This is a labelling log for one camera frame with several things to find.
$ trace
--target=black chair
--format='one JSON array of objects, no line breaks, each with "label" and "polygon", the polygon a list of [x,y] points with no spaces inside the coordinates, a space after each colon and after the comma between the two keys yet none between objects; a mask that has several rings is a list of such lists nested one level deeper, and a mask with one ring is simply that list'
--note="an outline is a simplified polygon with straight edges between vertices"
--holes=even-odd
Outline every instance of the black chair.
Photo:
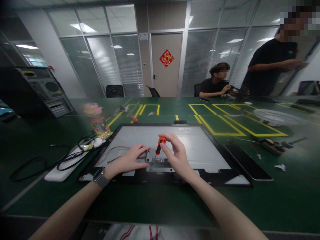
[{"label": "black chair", "polygon": [[297,95],[318,95],[319,81],[301,81]]},{"label": "black chair", "polygon": [[106,87],[107,97],[124,97],[123,86],[121,85],[108,85]]},{"label": "black chair", "polygon": [[194,96],[195,97],[199,97],[200,89],[201,89],[201,83],[194,85]]},{"label": "black chair", "polygon": [[159,93],[157,92],[157,90],[155,88],[151,88],[148,85],[146,85],[146,86],[149,88],[152,97],[160,97]]}]

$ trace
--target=black t-shirt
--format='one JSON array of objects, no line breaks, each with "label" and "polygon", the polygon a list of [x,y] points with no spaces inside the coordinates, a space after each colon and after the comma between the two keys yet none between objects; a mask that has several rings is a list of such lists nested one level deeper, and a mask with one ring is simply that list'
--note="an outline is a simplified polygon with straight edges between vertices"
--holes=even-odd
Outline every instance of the black t-shirt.
[{"label": "black t-shirt", "polygon": [[211,78],[203,80],[200,86],[200,92],[203,93],[213,93],[213,92],[221,92],[225,85],[228,82],[222,81],[217,84],[213,84]]},{"label": "black t-shirt", "polygon": [[[280,42],[275,38],[263,44],[254,53],[249,67],[258,63],[276,63],[296,58],[296,42]],[[271,69],[262,72],[247,72],[242,86],[248,86],[251,96],[269,96],[283,72],[282,69]]]}]

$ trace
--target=man in black shirt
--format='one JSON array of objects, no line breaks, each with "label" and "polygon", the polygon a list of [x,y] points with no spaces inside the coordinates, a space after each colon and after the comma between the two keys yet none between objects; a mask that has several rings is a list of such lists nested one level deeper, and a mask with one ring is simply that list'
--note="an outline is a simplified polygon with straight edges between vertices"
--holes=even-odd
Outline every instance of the man in black shirt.
[{"label": "man in black shirt", "polygon": [[231,86],[223,80],[227,77],[230,65],[228,63],[218,63],[210,69],[211,78],[201,83],[200,97],[215,97],[225,94]]},{"label": "man in black shirt", "polygon": [[297,11],[288,13],[288,16],[279,34],[258,48],[251,59],[242,83],[242,87],[249,87],[251,96],[269,96],[282,72],[306,66],[301,60],[295,59],[297,43],[289,40],[291,36],[298,36],[304,24],[308,24],[310,8],[297,7]]}]

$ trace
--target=desktop computer tower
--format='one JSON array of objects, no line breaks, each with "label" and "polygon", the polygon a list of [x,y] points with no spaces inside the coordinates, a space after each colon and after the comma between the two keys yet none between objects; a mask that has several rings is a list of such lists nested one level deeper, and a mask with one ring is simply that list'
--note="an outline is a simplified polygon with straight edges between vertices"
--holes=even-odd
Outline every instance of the desktop computer tower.
[{"label": "desktop computer tower", "polygon": [[0,69],[0,99],[25,118],[58,118],[74,109],[49,68]]}]

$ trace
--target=red diamond sign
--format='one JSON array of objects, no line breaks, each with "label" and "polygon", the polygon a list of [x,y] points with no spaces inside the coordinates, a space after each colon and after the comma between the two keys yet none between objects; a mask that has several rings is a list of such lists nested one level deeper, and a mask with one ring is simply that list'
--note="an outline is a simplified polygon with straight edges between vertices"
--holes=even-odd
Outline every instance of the red diamond sign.
[{"label": "red diamond sign", "polygon": [[174,60],[174,57],[171,55],[171,53],[166,50],[162,56],[160,57],[160,61],[165,65],[166,67],[169,66],[169,64]]}]

